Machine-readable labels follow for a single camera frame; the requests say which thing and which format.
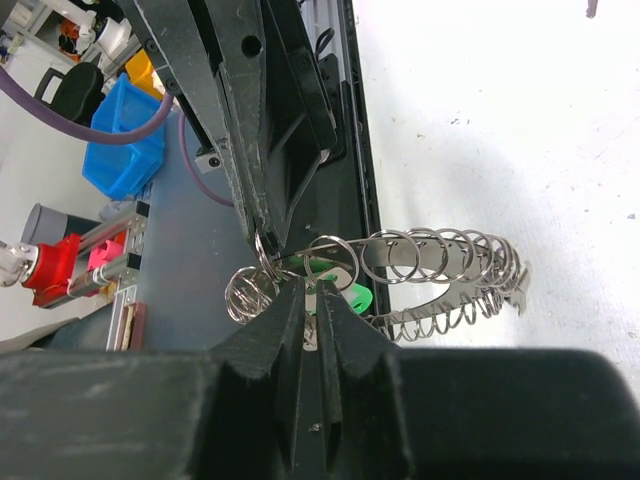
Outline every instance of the black metal bracket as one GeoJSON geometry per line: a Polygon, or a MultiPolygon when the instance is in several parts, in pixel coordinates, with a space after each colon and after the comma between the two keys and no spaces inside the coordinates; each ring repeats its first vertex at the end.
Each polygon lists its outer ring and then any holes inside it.
{"type": "Polygon", "coordinates": [[[281,251],[336,124],[295,0],[121,0],[205,151],[217,148],[241,227],[281,251]]]}

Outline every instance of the screw hole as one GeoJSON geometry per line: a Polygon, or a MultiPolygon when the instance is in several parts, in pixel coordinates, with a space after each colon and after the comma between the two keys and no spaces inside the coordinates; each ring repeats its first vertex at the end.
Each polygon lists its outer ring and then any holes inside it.
{"type": "Polygon", "coordinates": [[[242,39],[242,53],[247,58],[257,57],[262,52],[262,43],[255,35],[247,35],[242,39]]]}

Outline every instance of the screw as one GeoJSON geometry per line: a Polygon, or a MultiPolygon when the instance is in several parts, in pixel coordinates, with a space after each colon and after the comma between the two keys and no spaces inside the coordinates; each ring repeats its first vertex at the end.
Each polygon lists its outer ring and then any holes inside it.
{"type": "Polygon", "coordinates": [[[146,48],[147,51],[151,53],[155,53],[158,51],[158,46],[153,40],[147,40],[146,42],[144,42],[144,48],[146,48]]]}
{"type": "Polygon", "coordinates": [[[167,90],[175,91],[178,89],[178,82],[176,82],[173,78],[168,78],[165,84],[167,86],[167,90]]]}
{"type": "Polygon", "coordinates": [[[296,66],[298,67],[298,70],[306,70],[307,68],[309,68],[311,66],[311,63],[309,62],[309,59],[306,57],[300,57],[297,61],[296,61],[296,66]]]}

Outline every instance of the metal rod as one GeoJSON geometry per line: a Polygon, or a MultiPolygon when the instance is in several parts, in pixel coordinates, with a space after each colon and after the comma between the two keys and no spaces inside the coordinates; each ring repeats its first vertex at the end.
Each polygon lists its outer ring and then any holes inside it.
{"type": "Polygon", "coordinates": [[[119,213],[82,236],[78,256],[84,256],[107,240],[113,239],[120,232],[128,229],[136,219],[146,218],[149,214],[149,205],[137,201],[131,208],[119,213]]]}
{"type": "Polygon", "coordinates": [[[96,268],[73,279],[67,289],[67,295],[44,305],[43,308],[51,309],[64,305],[75,298],[87,295],[110,282],[117,282],[120,277],[130,271],[140,269],[140,256],[134,253],[120,255],[112,262],[96,268]]]}
{"type": "Polygon", "coordinates": [[[127,254],[120,255],[112,262],[80,275],[69,285],[68,296],[72,298],[83,297],[117,280],[127,269],[127,261],[127,254]]]}

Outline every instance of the gray table surface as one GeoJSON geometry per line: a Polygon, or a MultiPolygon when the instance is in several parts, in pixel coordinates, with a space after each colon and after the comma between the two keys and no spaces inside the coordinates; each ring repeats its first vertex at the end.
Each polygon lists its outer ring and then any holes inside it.
{"type": "MultiPolygon", "coordinates": [[[[147,305],[144,345],[149,350],[202,350],[239,327],[226,310],[224,289],[256,257],[240,233],[235,210],[218,205],[194,184],[182,161],[177,115],[167,125],[165,164],[153,181],[138,301],[147,305]]],[[[197,142],[188,129],[190,153],[197,142]]],[[[231,198],[224,172],[203,180],[231,198]]]]}

